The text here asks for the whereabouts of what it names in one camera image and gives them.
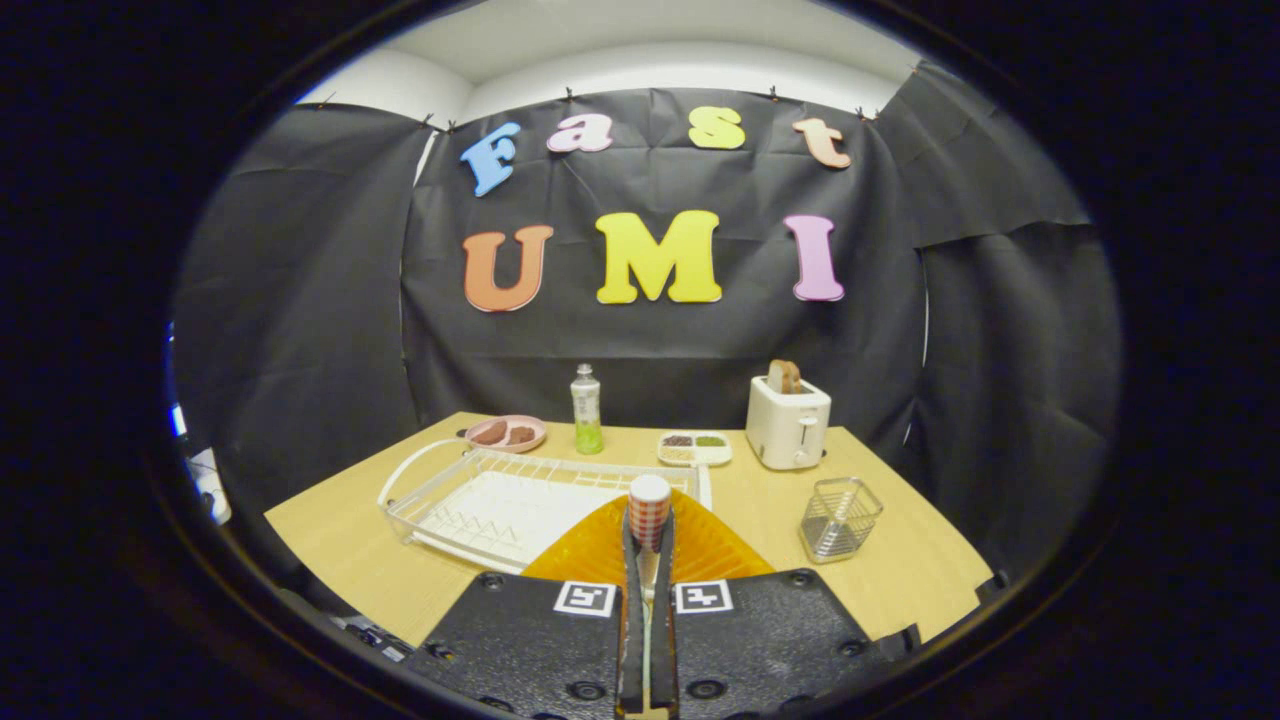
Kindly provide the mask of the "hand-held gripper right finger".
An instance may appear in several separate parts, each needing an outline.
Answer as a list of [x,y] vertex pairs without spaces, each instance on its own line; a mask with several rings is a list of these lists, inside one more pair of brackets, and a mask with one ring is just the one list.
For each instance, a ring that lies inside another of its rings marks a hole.
[[650,620],[650,702],[673,719],[794,717],[884,678],[891,651],[810,568],[762,571],[675,493]]

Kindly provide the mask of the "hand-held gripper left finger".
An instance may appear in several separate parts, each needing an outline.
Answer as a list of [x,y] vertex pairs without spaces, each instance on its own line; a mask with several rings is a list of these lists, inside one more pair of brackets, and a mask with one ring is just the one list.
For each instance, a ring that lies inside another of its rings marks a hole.
[[420,650],[420,673],[522,717],[646,707],[648,616],[628,501],[588,514],[524,575],[476,575]]

